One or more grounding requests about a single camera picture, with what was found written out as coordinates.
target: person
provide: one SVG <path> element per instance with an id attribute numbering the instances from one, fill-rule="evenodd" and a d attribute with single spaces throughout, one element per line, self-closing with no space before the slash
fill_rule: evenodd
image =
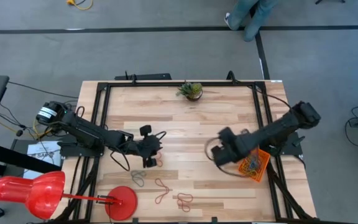
<path id="1" fill-rule="evenodd" d="M 224 21 L 231 30 L 238 30 L 242 21 L 247 17 L 249 10 L 257 3 L 255 14 L 244 31 L 244 40 L 250 42 L 254 39 L 277 2 L 278 0 L 238 0 L 233 11 L 226 13 L 224 16 Z"/>

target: plant pot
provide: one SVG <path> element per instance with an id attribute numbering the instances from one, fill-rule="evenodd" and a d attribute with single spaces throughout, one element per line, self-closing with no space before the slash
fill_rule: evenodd
<path id="1" fill-rule="evenodd" d="M 190 97 L 186 96 L 186 99 L 189 100 L 189 101 L 194 102 L 194 101 L 199 100 L 202 95 L 203 95 L 203 91 L 201 91 L 201 93 L 199 93 L 199 95 L 196 98 L 190 98 Z"/>

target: white paper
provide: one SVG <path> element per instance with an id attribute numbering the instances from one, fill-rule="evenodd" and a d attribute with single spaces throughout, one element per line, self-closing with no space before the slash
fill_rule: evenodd
<path id="1" fill-rule="evenodd" d="M 49 162 L 51 164 L 55 164 L 56 166 L 60 166 L 60 146 L 57 143 L 58 141 L 42 141 L 42 144 L 44 144 L 45 148 L 40 142 L 38 142 L 37 144 L 31 144 L 28 147 L 27 155 L 45 162 Z M 34 179 L 43 174 L 27 169 L 24 172 L 25 173 L 23 175 L 23 178 L 26 179 Z"/>

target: wooden table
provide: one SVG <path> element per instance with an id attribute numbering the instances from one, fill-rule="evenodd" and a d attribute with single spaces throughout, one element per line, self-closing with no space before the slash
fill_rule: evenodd
<path id="1" fill-rule="evenodd" d="M 77 106 L 85 107 L 84 119 L 91 119 L 97 84 L 95 81 L 82 84 Z M 265 84 L 268 94 L 287 100 L 282 82 L 266 81 Z M 267 174 L 259 184 L 250 179 L 226 175 L 206 158 L 203 151 L 205 142 L 215 138 L 217 132 L 226 126 L 235 134 L 245 128 L 251 132 L 258 129 L 252 90 L 244 86 L 212 86 L 203 90 L 199 101 L 189 102 L 175 95 L 175 87 L 114 87 L 106 119 L 109 129 L 133 133 L 138 139 L 139 128 L 145 124 L 152 126 L 153 133 L 166 131 L 160 151 L 163 166 L 143 169 L 140 157 L 128 156 L 131 170 L 146 171 L 145 185 L 139 187 L 132 181 L 129 172 L 112 161 L 110 150 L 106 149 L 99 164 L 95 195 L 107 195 L 112 188 L 120 185 L 133 188 L 139 200 L 133 217 L 139 218 L 140 222 L 210 222 L 211 217 L 217 217 L 220 222 L 274 221 Z M 264 111 L 261 95 L 259 101 Z M 273 119 L 288 111 L 283 103 L 273 98 L 269 98 L 269 102 Z M 101 100 L 98 121 L 102 104 Z M 264 124 L 267 124 L 265 113 L 263 117 Z M 116 154 L 115 158 L 125 164 L 121 155 Z M 69 158 L 63 163 L 65 192 L 70 190 L 76 160 Z M 289 191 L 305 211 L 315 217 L 303 164 L 293 156 L 282 156 L 282 161 Z M 236 172 L 237 165 L 229 164 L 225 169 Z M 170 189 L 158 205 L 154 200 L 165 190 L 155 184 L 156 178 L 162 179 Z M 178 206 L 178 193 L 194 196 L 188 204 L 191 211 L 184 212 Z M 277 194 L 282 217 L 285 217 L 283 198 L 278 189 Z M 61 214 L 66 205 L 67 199 L 64 198 L 53 217 Z M 85 215 L 85 205 L 86 202 L 81 204 L 80 217 Z M 109 222 L 104 205 L 93 204 L 91 222 Z"/>

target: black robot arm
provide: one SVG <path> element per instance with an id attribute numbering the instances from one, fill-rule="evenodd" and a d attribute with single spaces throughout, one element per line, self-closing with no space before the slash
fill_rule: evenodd
<path id="1" fill-rule="evenodd" d="M 107 130 L 97 126 L 79 117 L 64 103 L 55 101 L 45 103 L 36 119 L 40 124 L 46 125 L 54 131 L 63 130 L 75 137 L 76 143 L 59 143 L 62 147 L 61 155 L 63 156 L 67 153 L 65 148 L 72 149 L 74 147 L 75 150 L 78 149 L 77 151 L 85 150 L 92 155 L 101 156 L 104 147 L 108 147 L 114 152 L 142 157 L 143 167 L 157 165 L 152 156 L 155 156 L 157 151 L 162 148 L 160 147 L 160 140 L 165 135 L 165 132 L 149 135 L 151 126 L 146 125 L 140 129 L 140 134 L 144 137 L 143 140 L 134 141 L 133 134 L 118 130 Z"/>
<path id="2" fill-rule="evenodd" d="M 253 132 L 235 135 L 230 128 L 219 132 L 222 146 L 215 146 L 211 152 L 214 163 L 219 167 L 229 162 L 238 162 L 247 157 L 256 147 L 280 147 L 287 137 L 297 129 L 315 127 L 321 117 L 309 104 L 299 102 L 280 119 Z"/>

